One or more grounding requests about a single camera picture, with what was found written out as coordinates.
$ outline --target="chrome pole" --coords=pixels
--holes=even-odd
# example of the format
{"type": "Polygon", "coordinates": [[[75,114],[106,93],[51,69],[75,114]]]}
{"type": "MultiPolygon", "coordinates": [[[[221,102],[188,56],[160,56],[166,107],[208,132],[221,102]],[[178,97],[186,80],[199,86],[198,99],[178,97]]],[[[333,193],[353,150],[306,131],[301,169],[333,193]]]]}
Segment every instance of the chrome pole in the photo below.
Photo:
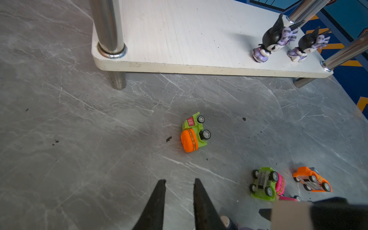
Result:
{"type": "MultiPolygon", "coordinates": [[[[98,36],[98,52],[110,59],[123,57],[127,47],[123,40],[120,0],[89,0],[98,36]]],[[[108,71],[111,86],[122,90],[126,87],[125,72],[108,71]]]]}
{"type": "Polygon", "coordinates": [[[297,23],[304,20],[307,23],[330,0],[304,0],[289,16],[290,22],[297,23]]]}
{"type": "MultiPolygon", "coordinates": [[[[348,46],[345,46],[325,61],[321,61],[321,66],[325,71],[331,72],[335,67],[345,63],[366,50],[368,50],[368,33],[363,34],[360,38],[353,41],[348,46]]],[[[294,85],[297,88],[300,88],[314,79],[315,78],[298,78],[294,81],[294,85]]]]}

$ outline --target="kuromi figurine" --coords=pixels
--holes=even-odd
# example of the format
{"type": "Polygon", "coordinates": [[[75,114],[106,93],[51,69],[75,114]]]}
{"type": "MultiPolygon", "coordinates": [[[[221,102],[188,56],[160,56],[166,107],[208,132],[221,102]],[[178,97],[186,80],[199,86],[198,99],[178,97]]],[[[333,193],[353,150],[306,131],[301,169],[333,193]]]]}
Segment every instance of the kuromi figurine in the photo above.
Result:
{"type": "Polygon", "coordinates": [[[331,30],[319,33],[319,28],[317,27],[312,33],[308,33],[301,37],[298,42],[298,47],[287,52],[287,55],[291,58],[293,62],[301,62],[305,60],[308,53],[316,51],[319,47],[327,46],[330,41],[330,37],[325,37],[331,30]]]}
{"type": "Polygon", "coordinates": [[[253,49],[253,58],[257,62],[266,62],[271,52],[279,51],[288,42],[296,40],[298,27],[304,20],[285,27],[282,17],[283,14],[280,14],[273,27],[263,35],[262,44],[258,44],[260,47],[253,49]]]}

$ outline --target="marble tile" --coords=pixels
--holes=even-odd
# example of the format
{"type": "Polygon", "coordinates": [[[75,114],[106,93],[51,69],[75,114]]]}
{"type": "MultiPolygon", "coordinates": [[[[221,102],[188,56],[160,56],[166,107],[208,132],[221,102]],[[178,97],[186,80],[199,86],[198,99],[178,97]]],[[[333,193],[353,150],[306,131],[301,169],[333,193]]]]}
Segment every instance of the marble tile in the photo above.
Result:
{"type": "Polygon", "coordinates": [[[297,89],[289,78],[128,73],[116,91],[92,60],[88,1],[0,8],[0,229],[130,230],[161,178],[164,229],[194,228],[195,178],[221,215],[269,229],[258,209],[271,204],[248,189],[261,166],[285,177],[285,195],[367,203],[368,121],[334,77],[297,89]],[[198,111],[212,137],[187,154],[181,125],[198,111]],[[300,166],[333,193],[296,184],[300,166]]]}

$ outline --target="white wooden board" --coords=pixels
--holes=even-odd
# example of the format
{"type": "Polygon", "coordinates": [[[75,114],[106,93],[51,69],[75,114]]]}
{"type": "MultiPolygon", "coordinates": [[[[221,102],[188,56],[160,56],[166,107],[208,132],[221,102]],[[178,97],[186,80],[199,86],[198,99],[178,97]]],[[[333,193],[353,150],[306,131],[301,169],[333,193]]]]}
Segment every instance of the white wooden board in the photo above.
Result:
{"type": "Polygon", "coordinates": [[[318,52],[301,63],[286,55],[297,41],[257,63],[252,49],[273,26],[278,13],[234,0],[122,0],[124,42],[128,53],[108,59],[97,51],[93,27],[92,55],[107,71],[325,78],[318,52]]]}

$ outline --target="toy wheel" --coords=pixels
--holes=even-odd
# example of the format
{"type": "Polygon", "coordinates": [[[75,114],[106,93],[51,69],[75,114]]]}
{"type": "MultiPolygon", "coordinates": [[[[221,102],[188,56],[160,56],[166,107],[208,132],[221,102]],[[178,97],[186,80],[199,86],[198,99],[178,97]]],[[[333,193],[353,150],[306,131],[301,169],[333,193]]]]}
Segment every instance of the toy wheel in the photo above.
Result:
{"type": "Polygon", "coordinates": [[[273,195],[272,188],[271,188],[271,187],[269,187],[269,186],[267,186],[267,187],[265,188],[265,194],[266,194],[267,196],[271,197],[271,196],[273,195]]]}
{"type": "Polygon", "coordinates": [[[317,177],[315,175],[311,175],[311,176],[309,176],[309,180],[313,183],[316,183],[317,182],[317,177]]]}
{"type": "Polygon", "coordinates": [[[326,183],[326,182],[323,182],[323,183],[322,183],[322,188],[323,188],[323,190],[325,190],[326,192],[330,192],[330,191],[331,191],[331,186],[330,186],[328,183],[326,183]]]}
{"type": "Polygon", "coordinates": [[[257,186],[255,186],[255,184],[251,184],[251,186],[249,186],[249,189],[251,190],[251,193],[255,193],[255,191],[257,190],[257,186]]]}
{"type": "Polygon", "coordinates": [[[199,131],[199,137],[201,140],[208,140],[211,137],[211,133],[208,130],[199,131]]]}
{"type": "Polygon", "coordinates": [[[277,172],[272,171],[272,172],[270,172],[270,176],[268,177],[268,180],[278,182],[279,181],[279,175],[277,174],[277,172]]]}
{"type": "Polygon", "coordinates": [[[294,196],[294,199],[296,199],[297,201],[302,201],[300,196],[294,196]]]}
{"type": "Polygon", "coordinates": [[[198,116],[197,121],[198,121],[198,123],[204,123],[205,122],[205,117],[204,116],[198,116]]]}
{"type": "Polygon", "coordinates": [[[304,184],[304,188],[307,190],[307,191],[312,191],[312,188],[309,187],[308,185],[304,184]]]}
{"type": "Polygon", "coordinates": [[[253,170],[253,172],[252,172],[252,175],[253,175],[253,178],[254,179],[258,179],[258,174],[259,174],[259,171],[258,170],[253,170]]]}

